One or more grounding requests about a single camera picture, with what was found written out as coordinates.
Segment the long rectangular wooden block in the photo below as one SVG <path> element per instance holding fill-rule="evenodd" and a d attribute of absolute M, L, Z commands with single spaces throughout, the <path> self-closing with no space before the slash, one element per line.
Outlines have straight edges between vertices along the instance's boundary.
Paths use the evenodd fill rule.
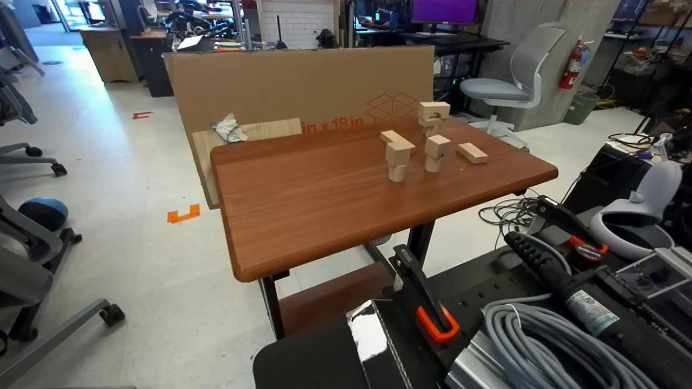
<path fill-rule="evenodd" d="M 402 135 L 394 129 L 380 132 L 380 139 L 384 140 L 386 146 L 394 146 L 396 151 L 413 151 L 415 144 L 406 140 Z"/>

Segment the wooden arch block stack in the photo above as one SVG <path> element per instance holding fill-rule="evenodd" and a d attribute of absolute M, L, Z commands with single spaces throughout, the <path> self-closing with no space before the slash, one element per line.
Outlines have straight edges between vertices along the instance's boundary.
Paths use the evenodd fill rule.
<path fill-rule="evenodd" d="M 422 102 L 416 109 L 416 122 L 424 135 L 436 135 L 448 119 L 449 119 L 448 102 Z"/>

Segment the flat wooden block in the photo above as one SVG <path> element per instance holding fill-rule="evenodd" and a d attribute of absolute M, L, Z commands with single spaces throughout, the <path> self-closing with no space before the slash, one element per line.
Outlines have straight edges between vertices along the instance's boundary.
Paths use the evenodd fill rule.
<path fill-rule="evenodd" d="M 483 164 L 488 156 L 473 143 L 461 143 L 459 153 L 472 164 Z"/>

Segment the left wooden cube stack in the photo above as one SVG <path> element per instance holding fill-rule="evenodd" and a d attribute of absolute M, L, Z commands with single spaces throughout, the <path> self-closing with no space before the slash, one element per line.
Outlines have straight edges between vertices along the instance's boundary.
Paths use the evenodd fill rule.
<path fill-rule="evenodd" d="M 402 182 L 406 177 L 410 151 L 413 146 L 403 143 L 389 143 L 384 146 L 386 177 L 390 182 Z"/>

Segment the wooden cube stack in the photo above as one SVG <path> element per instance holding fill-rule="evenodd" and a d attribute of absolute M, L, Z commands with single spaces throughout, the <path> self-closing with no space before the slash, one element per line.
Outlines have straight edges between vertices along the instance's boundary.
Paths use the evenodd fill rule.
<path fill-rule="evenodd" d="M 428 173 L 436 173 L 441 168 L 441 161 L 448 153 L 448 150 L 449 150 L 449 140 L 445 136 L 433 135 L 425 139 L 424 153 L 425 153 Z"/>
<path fill-rule="evenodd" d="M 402 182 L 406 177 L 410 151 L 413 146 L 403 143 L 389 143 L 384 146 L 386 177 L 390 182 Z"/>

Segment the brown wooden table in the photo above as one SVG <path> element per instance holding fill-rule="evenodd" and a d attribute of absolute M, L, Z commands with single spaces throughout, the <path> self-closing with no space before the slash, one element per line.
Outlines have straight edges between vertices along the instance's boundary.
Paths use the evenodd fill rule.
<path fill-rule="evenodd" d="M 441 168 L 428 173 L 424 151 L 415 150 L 406 180 L 396 184 L 386 177 L 379 125 L 209 151 L 230 272 L 259 286 L 277 338 L 373 296 L 384 280 L 380 269 L 367 265 L 281 299 L 277 279 L 291 269 L 398 232 L 408 232 L 413 253 L 424 256 L 438 219 L 558 176 L 554 164 L 466 124 L 448 122 L 441 135 L 488 158 L 473 164 L 448 153 Z"/>

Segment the right wooden cube stack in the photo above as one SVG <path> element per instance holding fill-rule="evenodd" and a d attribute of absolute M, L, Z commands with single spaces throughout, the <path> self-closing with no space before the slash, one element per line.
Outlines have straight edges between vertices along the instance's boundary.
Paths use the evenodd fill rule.
<path fill-rule="evenodd" d="M 449 140 L 445 136 L 433 135 L 425 139 L 424 153 L 425 153 L 428 173 L 436 173 L 441 168 L 441 161 L 448 153 L 448 150 L 449 150 Z"/>

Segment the large cardboard sheet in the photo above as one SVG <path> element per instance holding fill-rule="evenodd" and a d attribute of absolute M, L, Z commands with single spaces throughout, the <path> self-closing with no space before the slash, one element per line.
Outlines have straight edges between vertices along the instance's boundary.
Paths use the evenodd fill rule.
<path fill-rule="evenodd" d="M 209 207 L 217 206 L 209 151 L 213 125 L 299 119 L 303 135 L 373 124 L 416 125 L 433 100 L 431 46 L 175 52 L 165 57 L 173 98 Z"/>

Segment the crumpled white paper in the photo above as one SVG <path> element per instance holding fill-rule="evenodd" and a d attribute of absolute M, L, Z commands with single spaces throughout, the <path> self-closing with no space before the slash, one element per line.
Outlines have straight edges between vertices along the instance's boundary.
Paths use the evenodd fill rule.
<path fill-rule="evenodd" d="M 217 124 L 211 125 L 211 129 L 225 140 L 225 143 L 247 143 L 247 135 L 239 129 L 239 124 L 233 114 L 222 116 Z"/>

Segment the black orange clamp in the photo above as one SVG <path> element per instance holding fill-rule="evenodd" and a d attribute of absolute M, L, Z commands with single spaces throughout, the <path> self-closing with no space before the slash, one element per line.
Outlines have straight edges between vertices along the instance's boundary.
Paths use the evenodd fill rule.
<path fill-rule="evenodd" d="M 436 345 L 449 345 L 461 333 L 461 324 L 433 295 L 420 260 L 408 246 L 400 245 L 394 249 L 390 263 L 415 303 L 413 314 L 424 334 Z"/>

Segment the white office chair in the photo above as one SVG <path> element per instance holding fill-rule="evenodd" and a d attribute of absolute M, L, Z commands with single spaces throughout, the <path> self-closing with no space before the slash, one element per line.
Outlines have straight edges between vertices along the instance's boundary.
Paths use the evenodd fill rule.
<path fill-rule="evenodd" d="M 509 55 L 507 79 L 496 78 L 468 78 L 461 82 L 461 91 L 480 100 L 490 109 L 486 119 L 466 116 L 466 124 L 483 135 L 490 135 L 521 151 L 527 151 L 527 143 L 515 135 L 515 125 L 500 122 L 501 109 L 535 109 L 542 96 L 541 70 L 565 37 L 566 29 L 558 22 L 538 23 Z"/>

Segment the red fire extinguisher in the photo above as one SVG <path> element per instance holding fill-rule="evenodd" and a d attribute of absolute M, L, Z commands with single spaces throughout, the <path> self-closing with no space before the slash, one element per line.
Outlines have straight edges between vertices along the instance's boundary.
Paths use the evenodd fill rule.
<path fill-rule="evenodd" d="M 568 60 L 566 60 L 566 67 L 565 67 L 562 78 L 558 82 L 558 89 L 568 91 L 574 86 L 574 79 L 582 70 L 582 59 L 583 59 L 583 44 L 582 44 L 582 39 L 576 39 L 572 52 L 568 55 Z"/>

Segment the grey chair base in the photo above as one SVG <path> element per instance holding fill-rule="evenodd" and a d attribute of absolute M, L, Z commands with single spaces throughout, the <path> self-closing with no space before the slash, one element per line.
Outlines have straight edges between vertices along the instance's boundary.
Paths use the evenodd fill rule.
<path fill-rule="evenodd" d="M 24 256 L 6 246 L 0 249 L 0 303 L 4 309 L 17 309 L 12 326 L 1 333 L 1 347 L 8 347 L 10 340 L 28 341 L 28 347 L 0 372 L 1 389 L 34 367 L 92 316 L 100 316 L 106 326 L 118 326 L 125 320 L 118 305 L 96 299 L 47 334 L 38 334 L 33 326 L 65 253 L 81 240 L 67 225 L 67 217 L 68 210 L 59 199 L 30 199 L 19 207 L 0 199 L 1 233 L 24 249 Z"/>

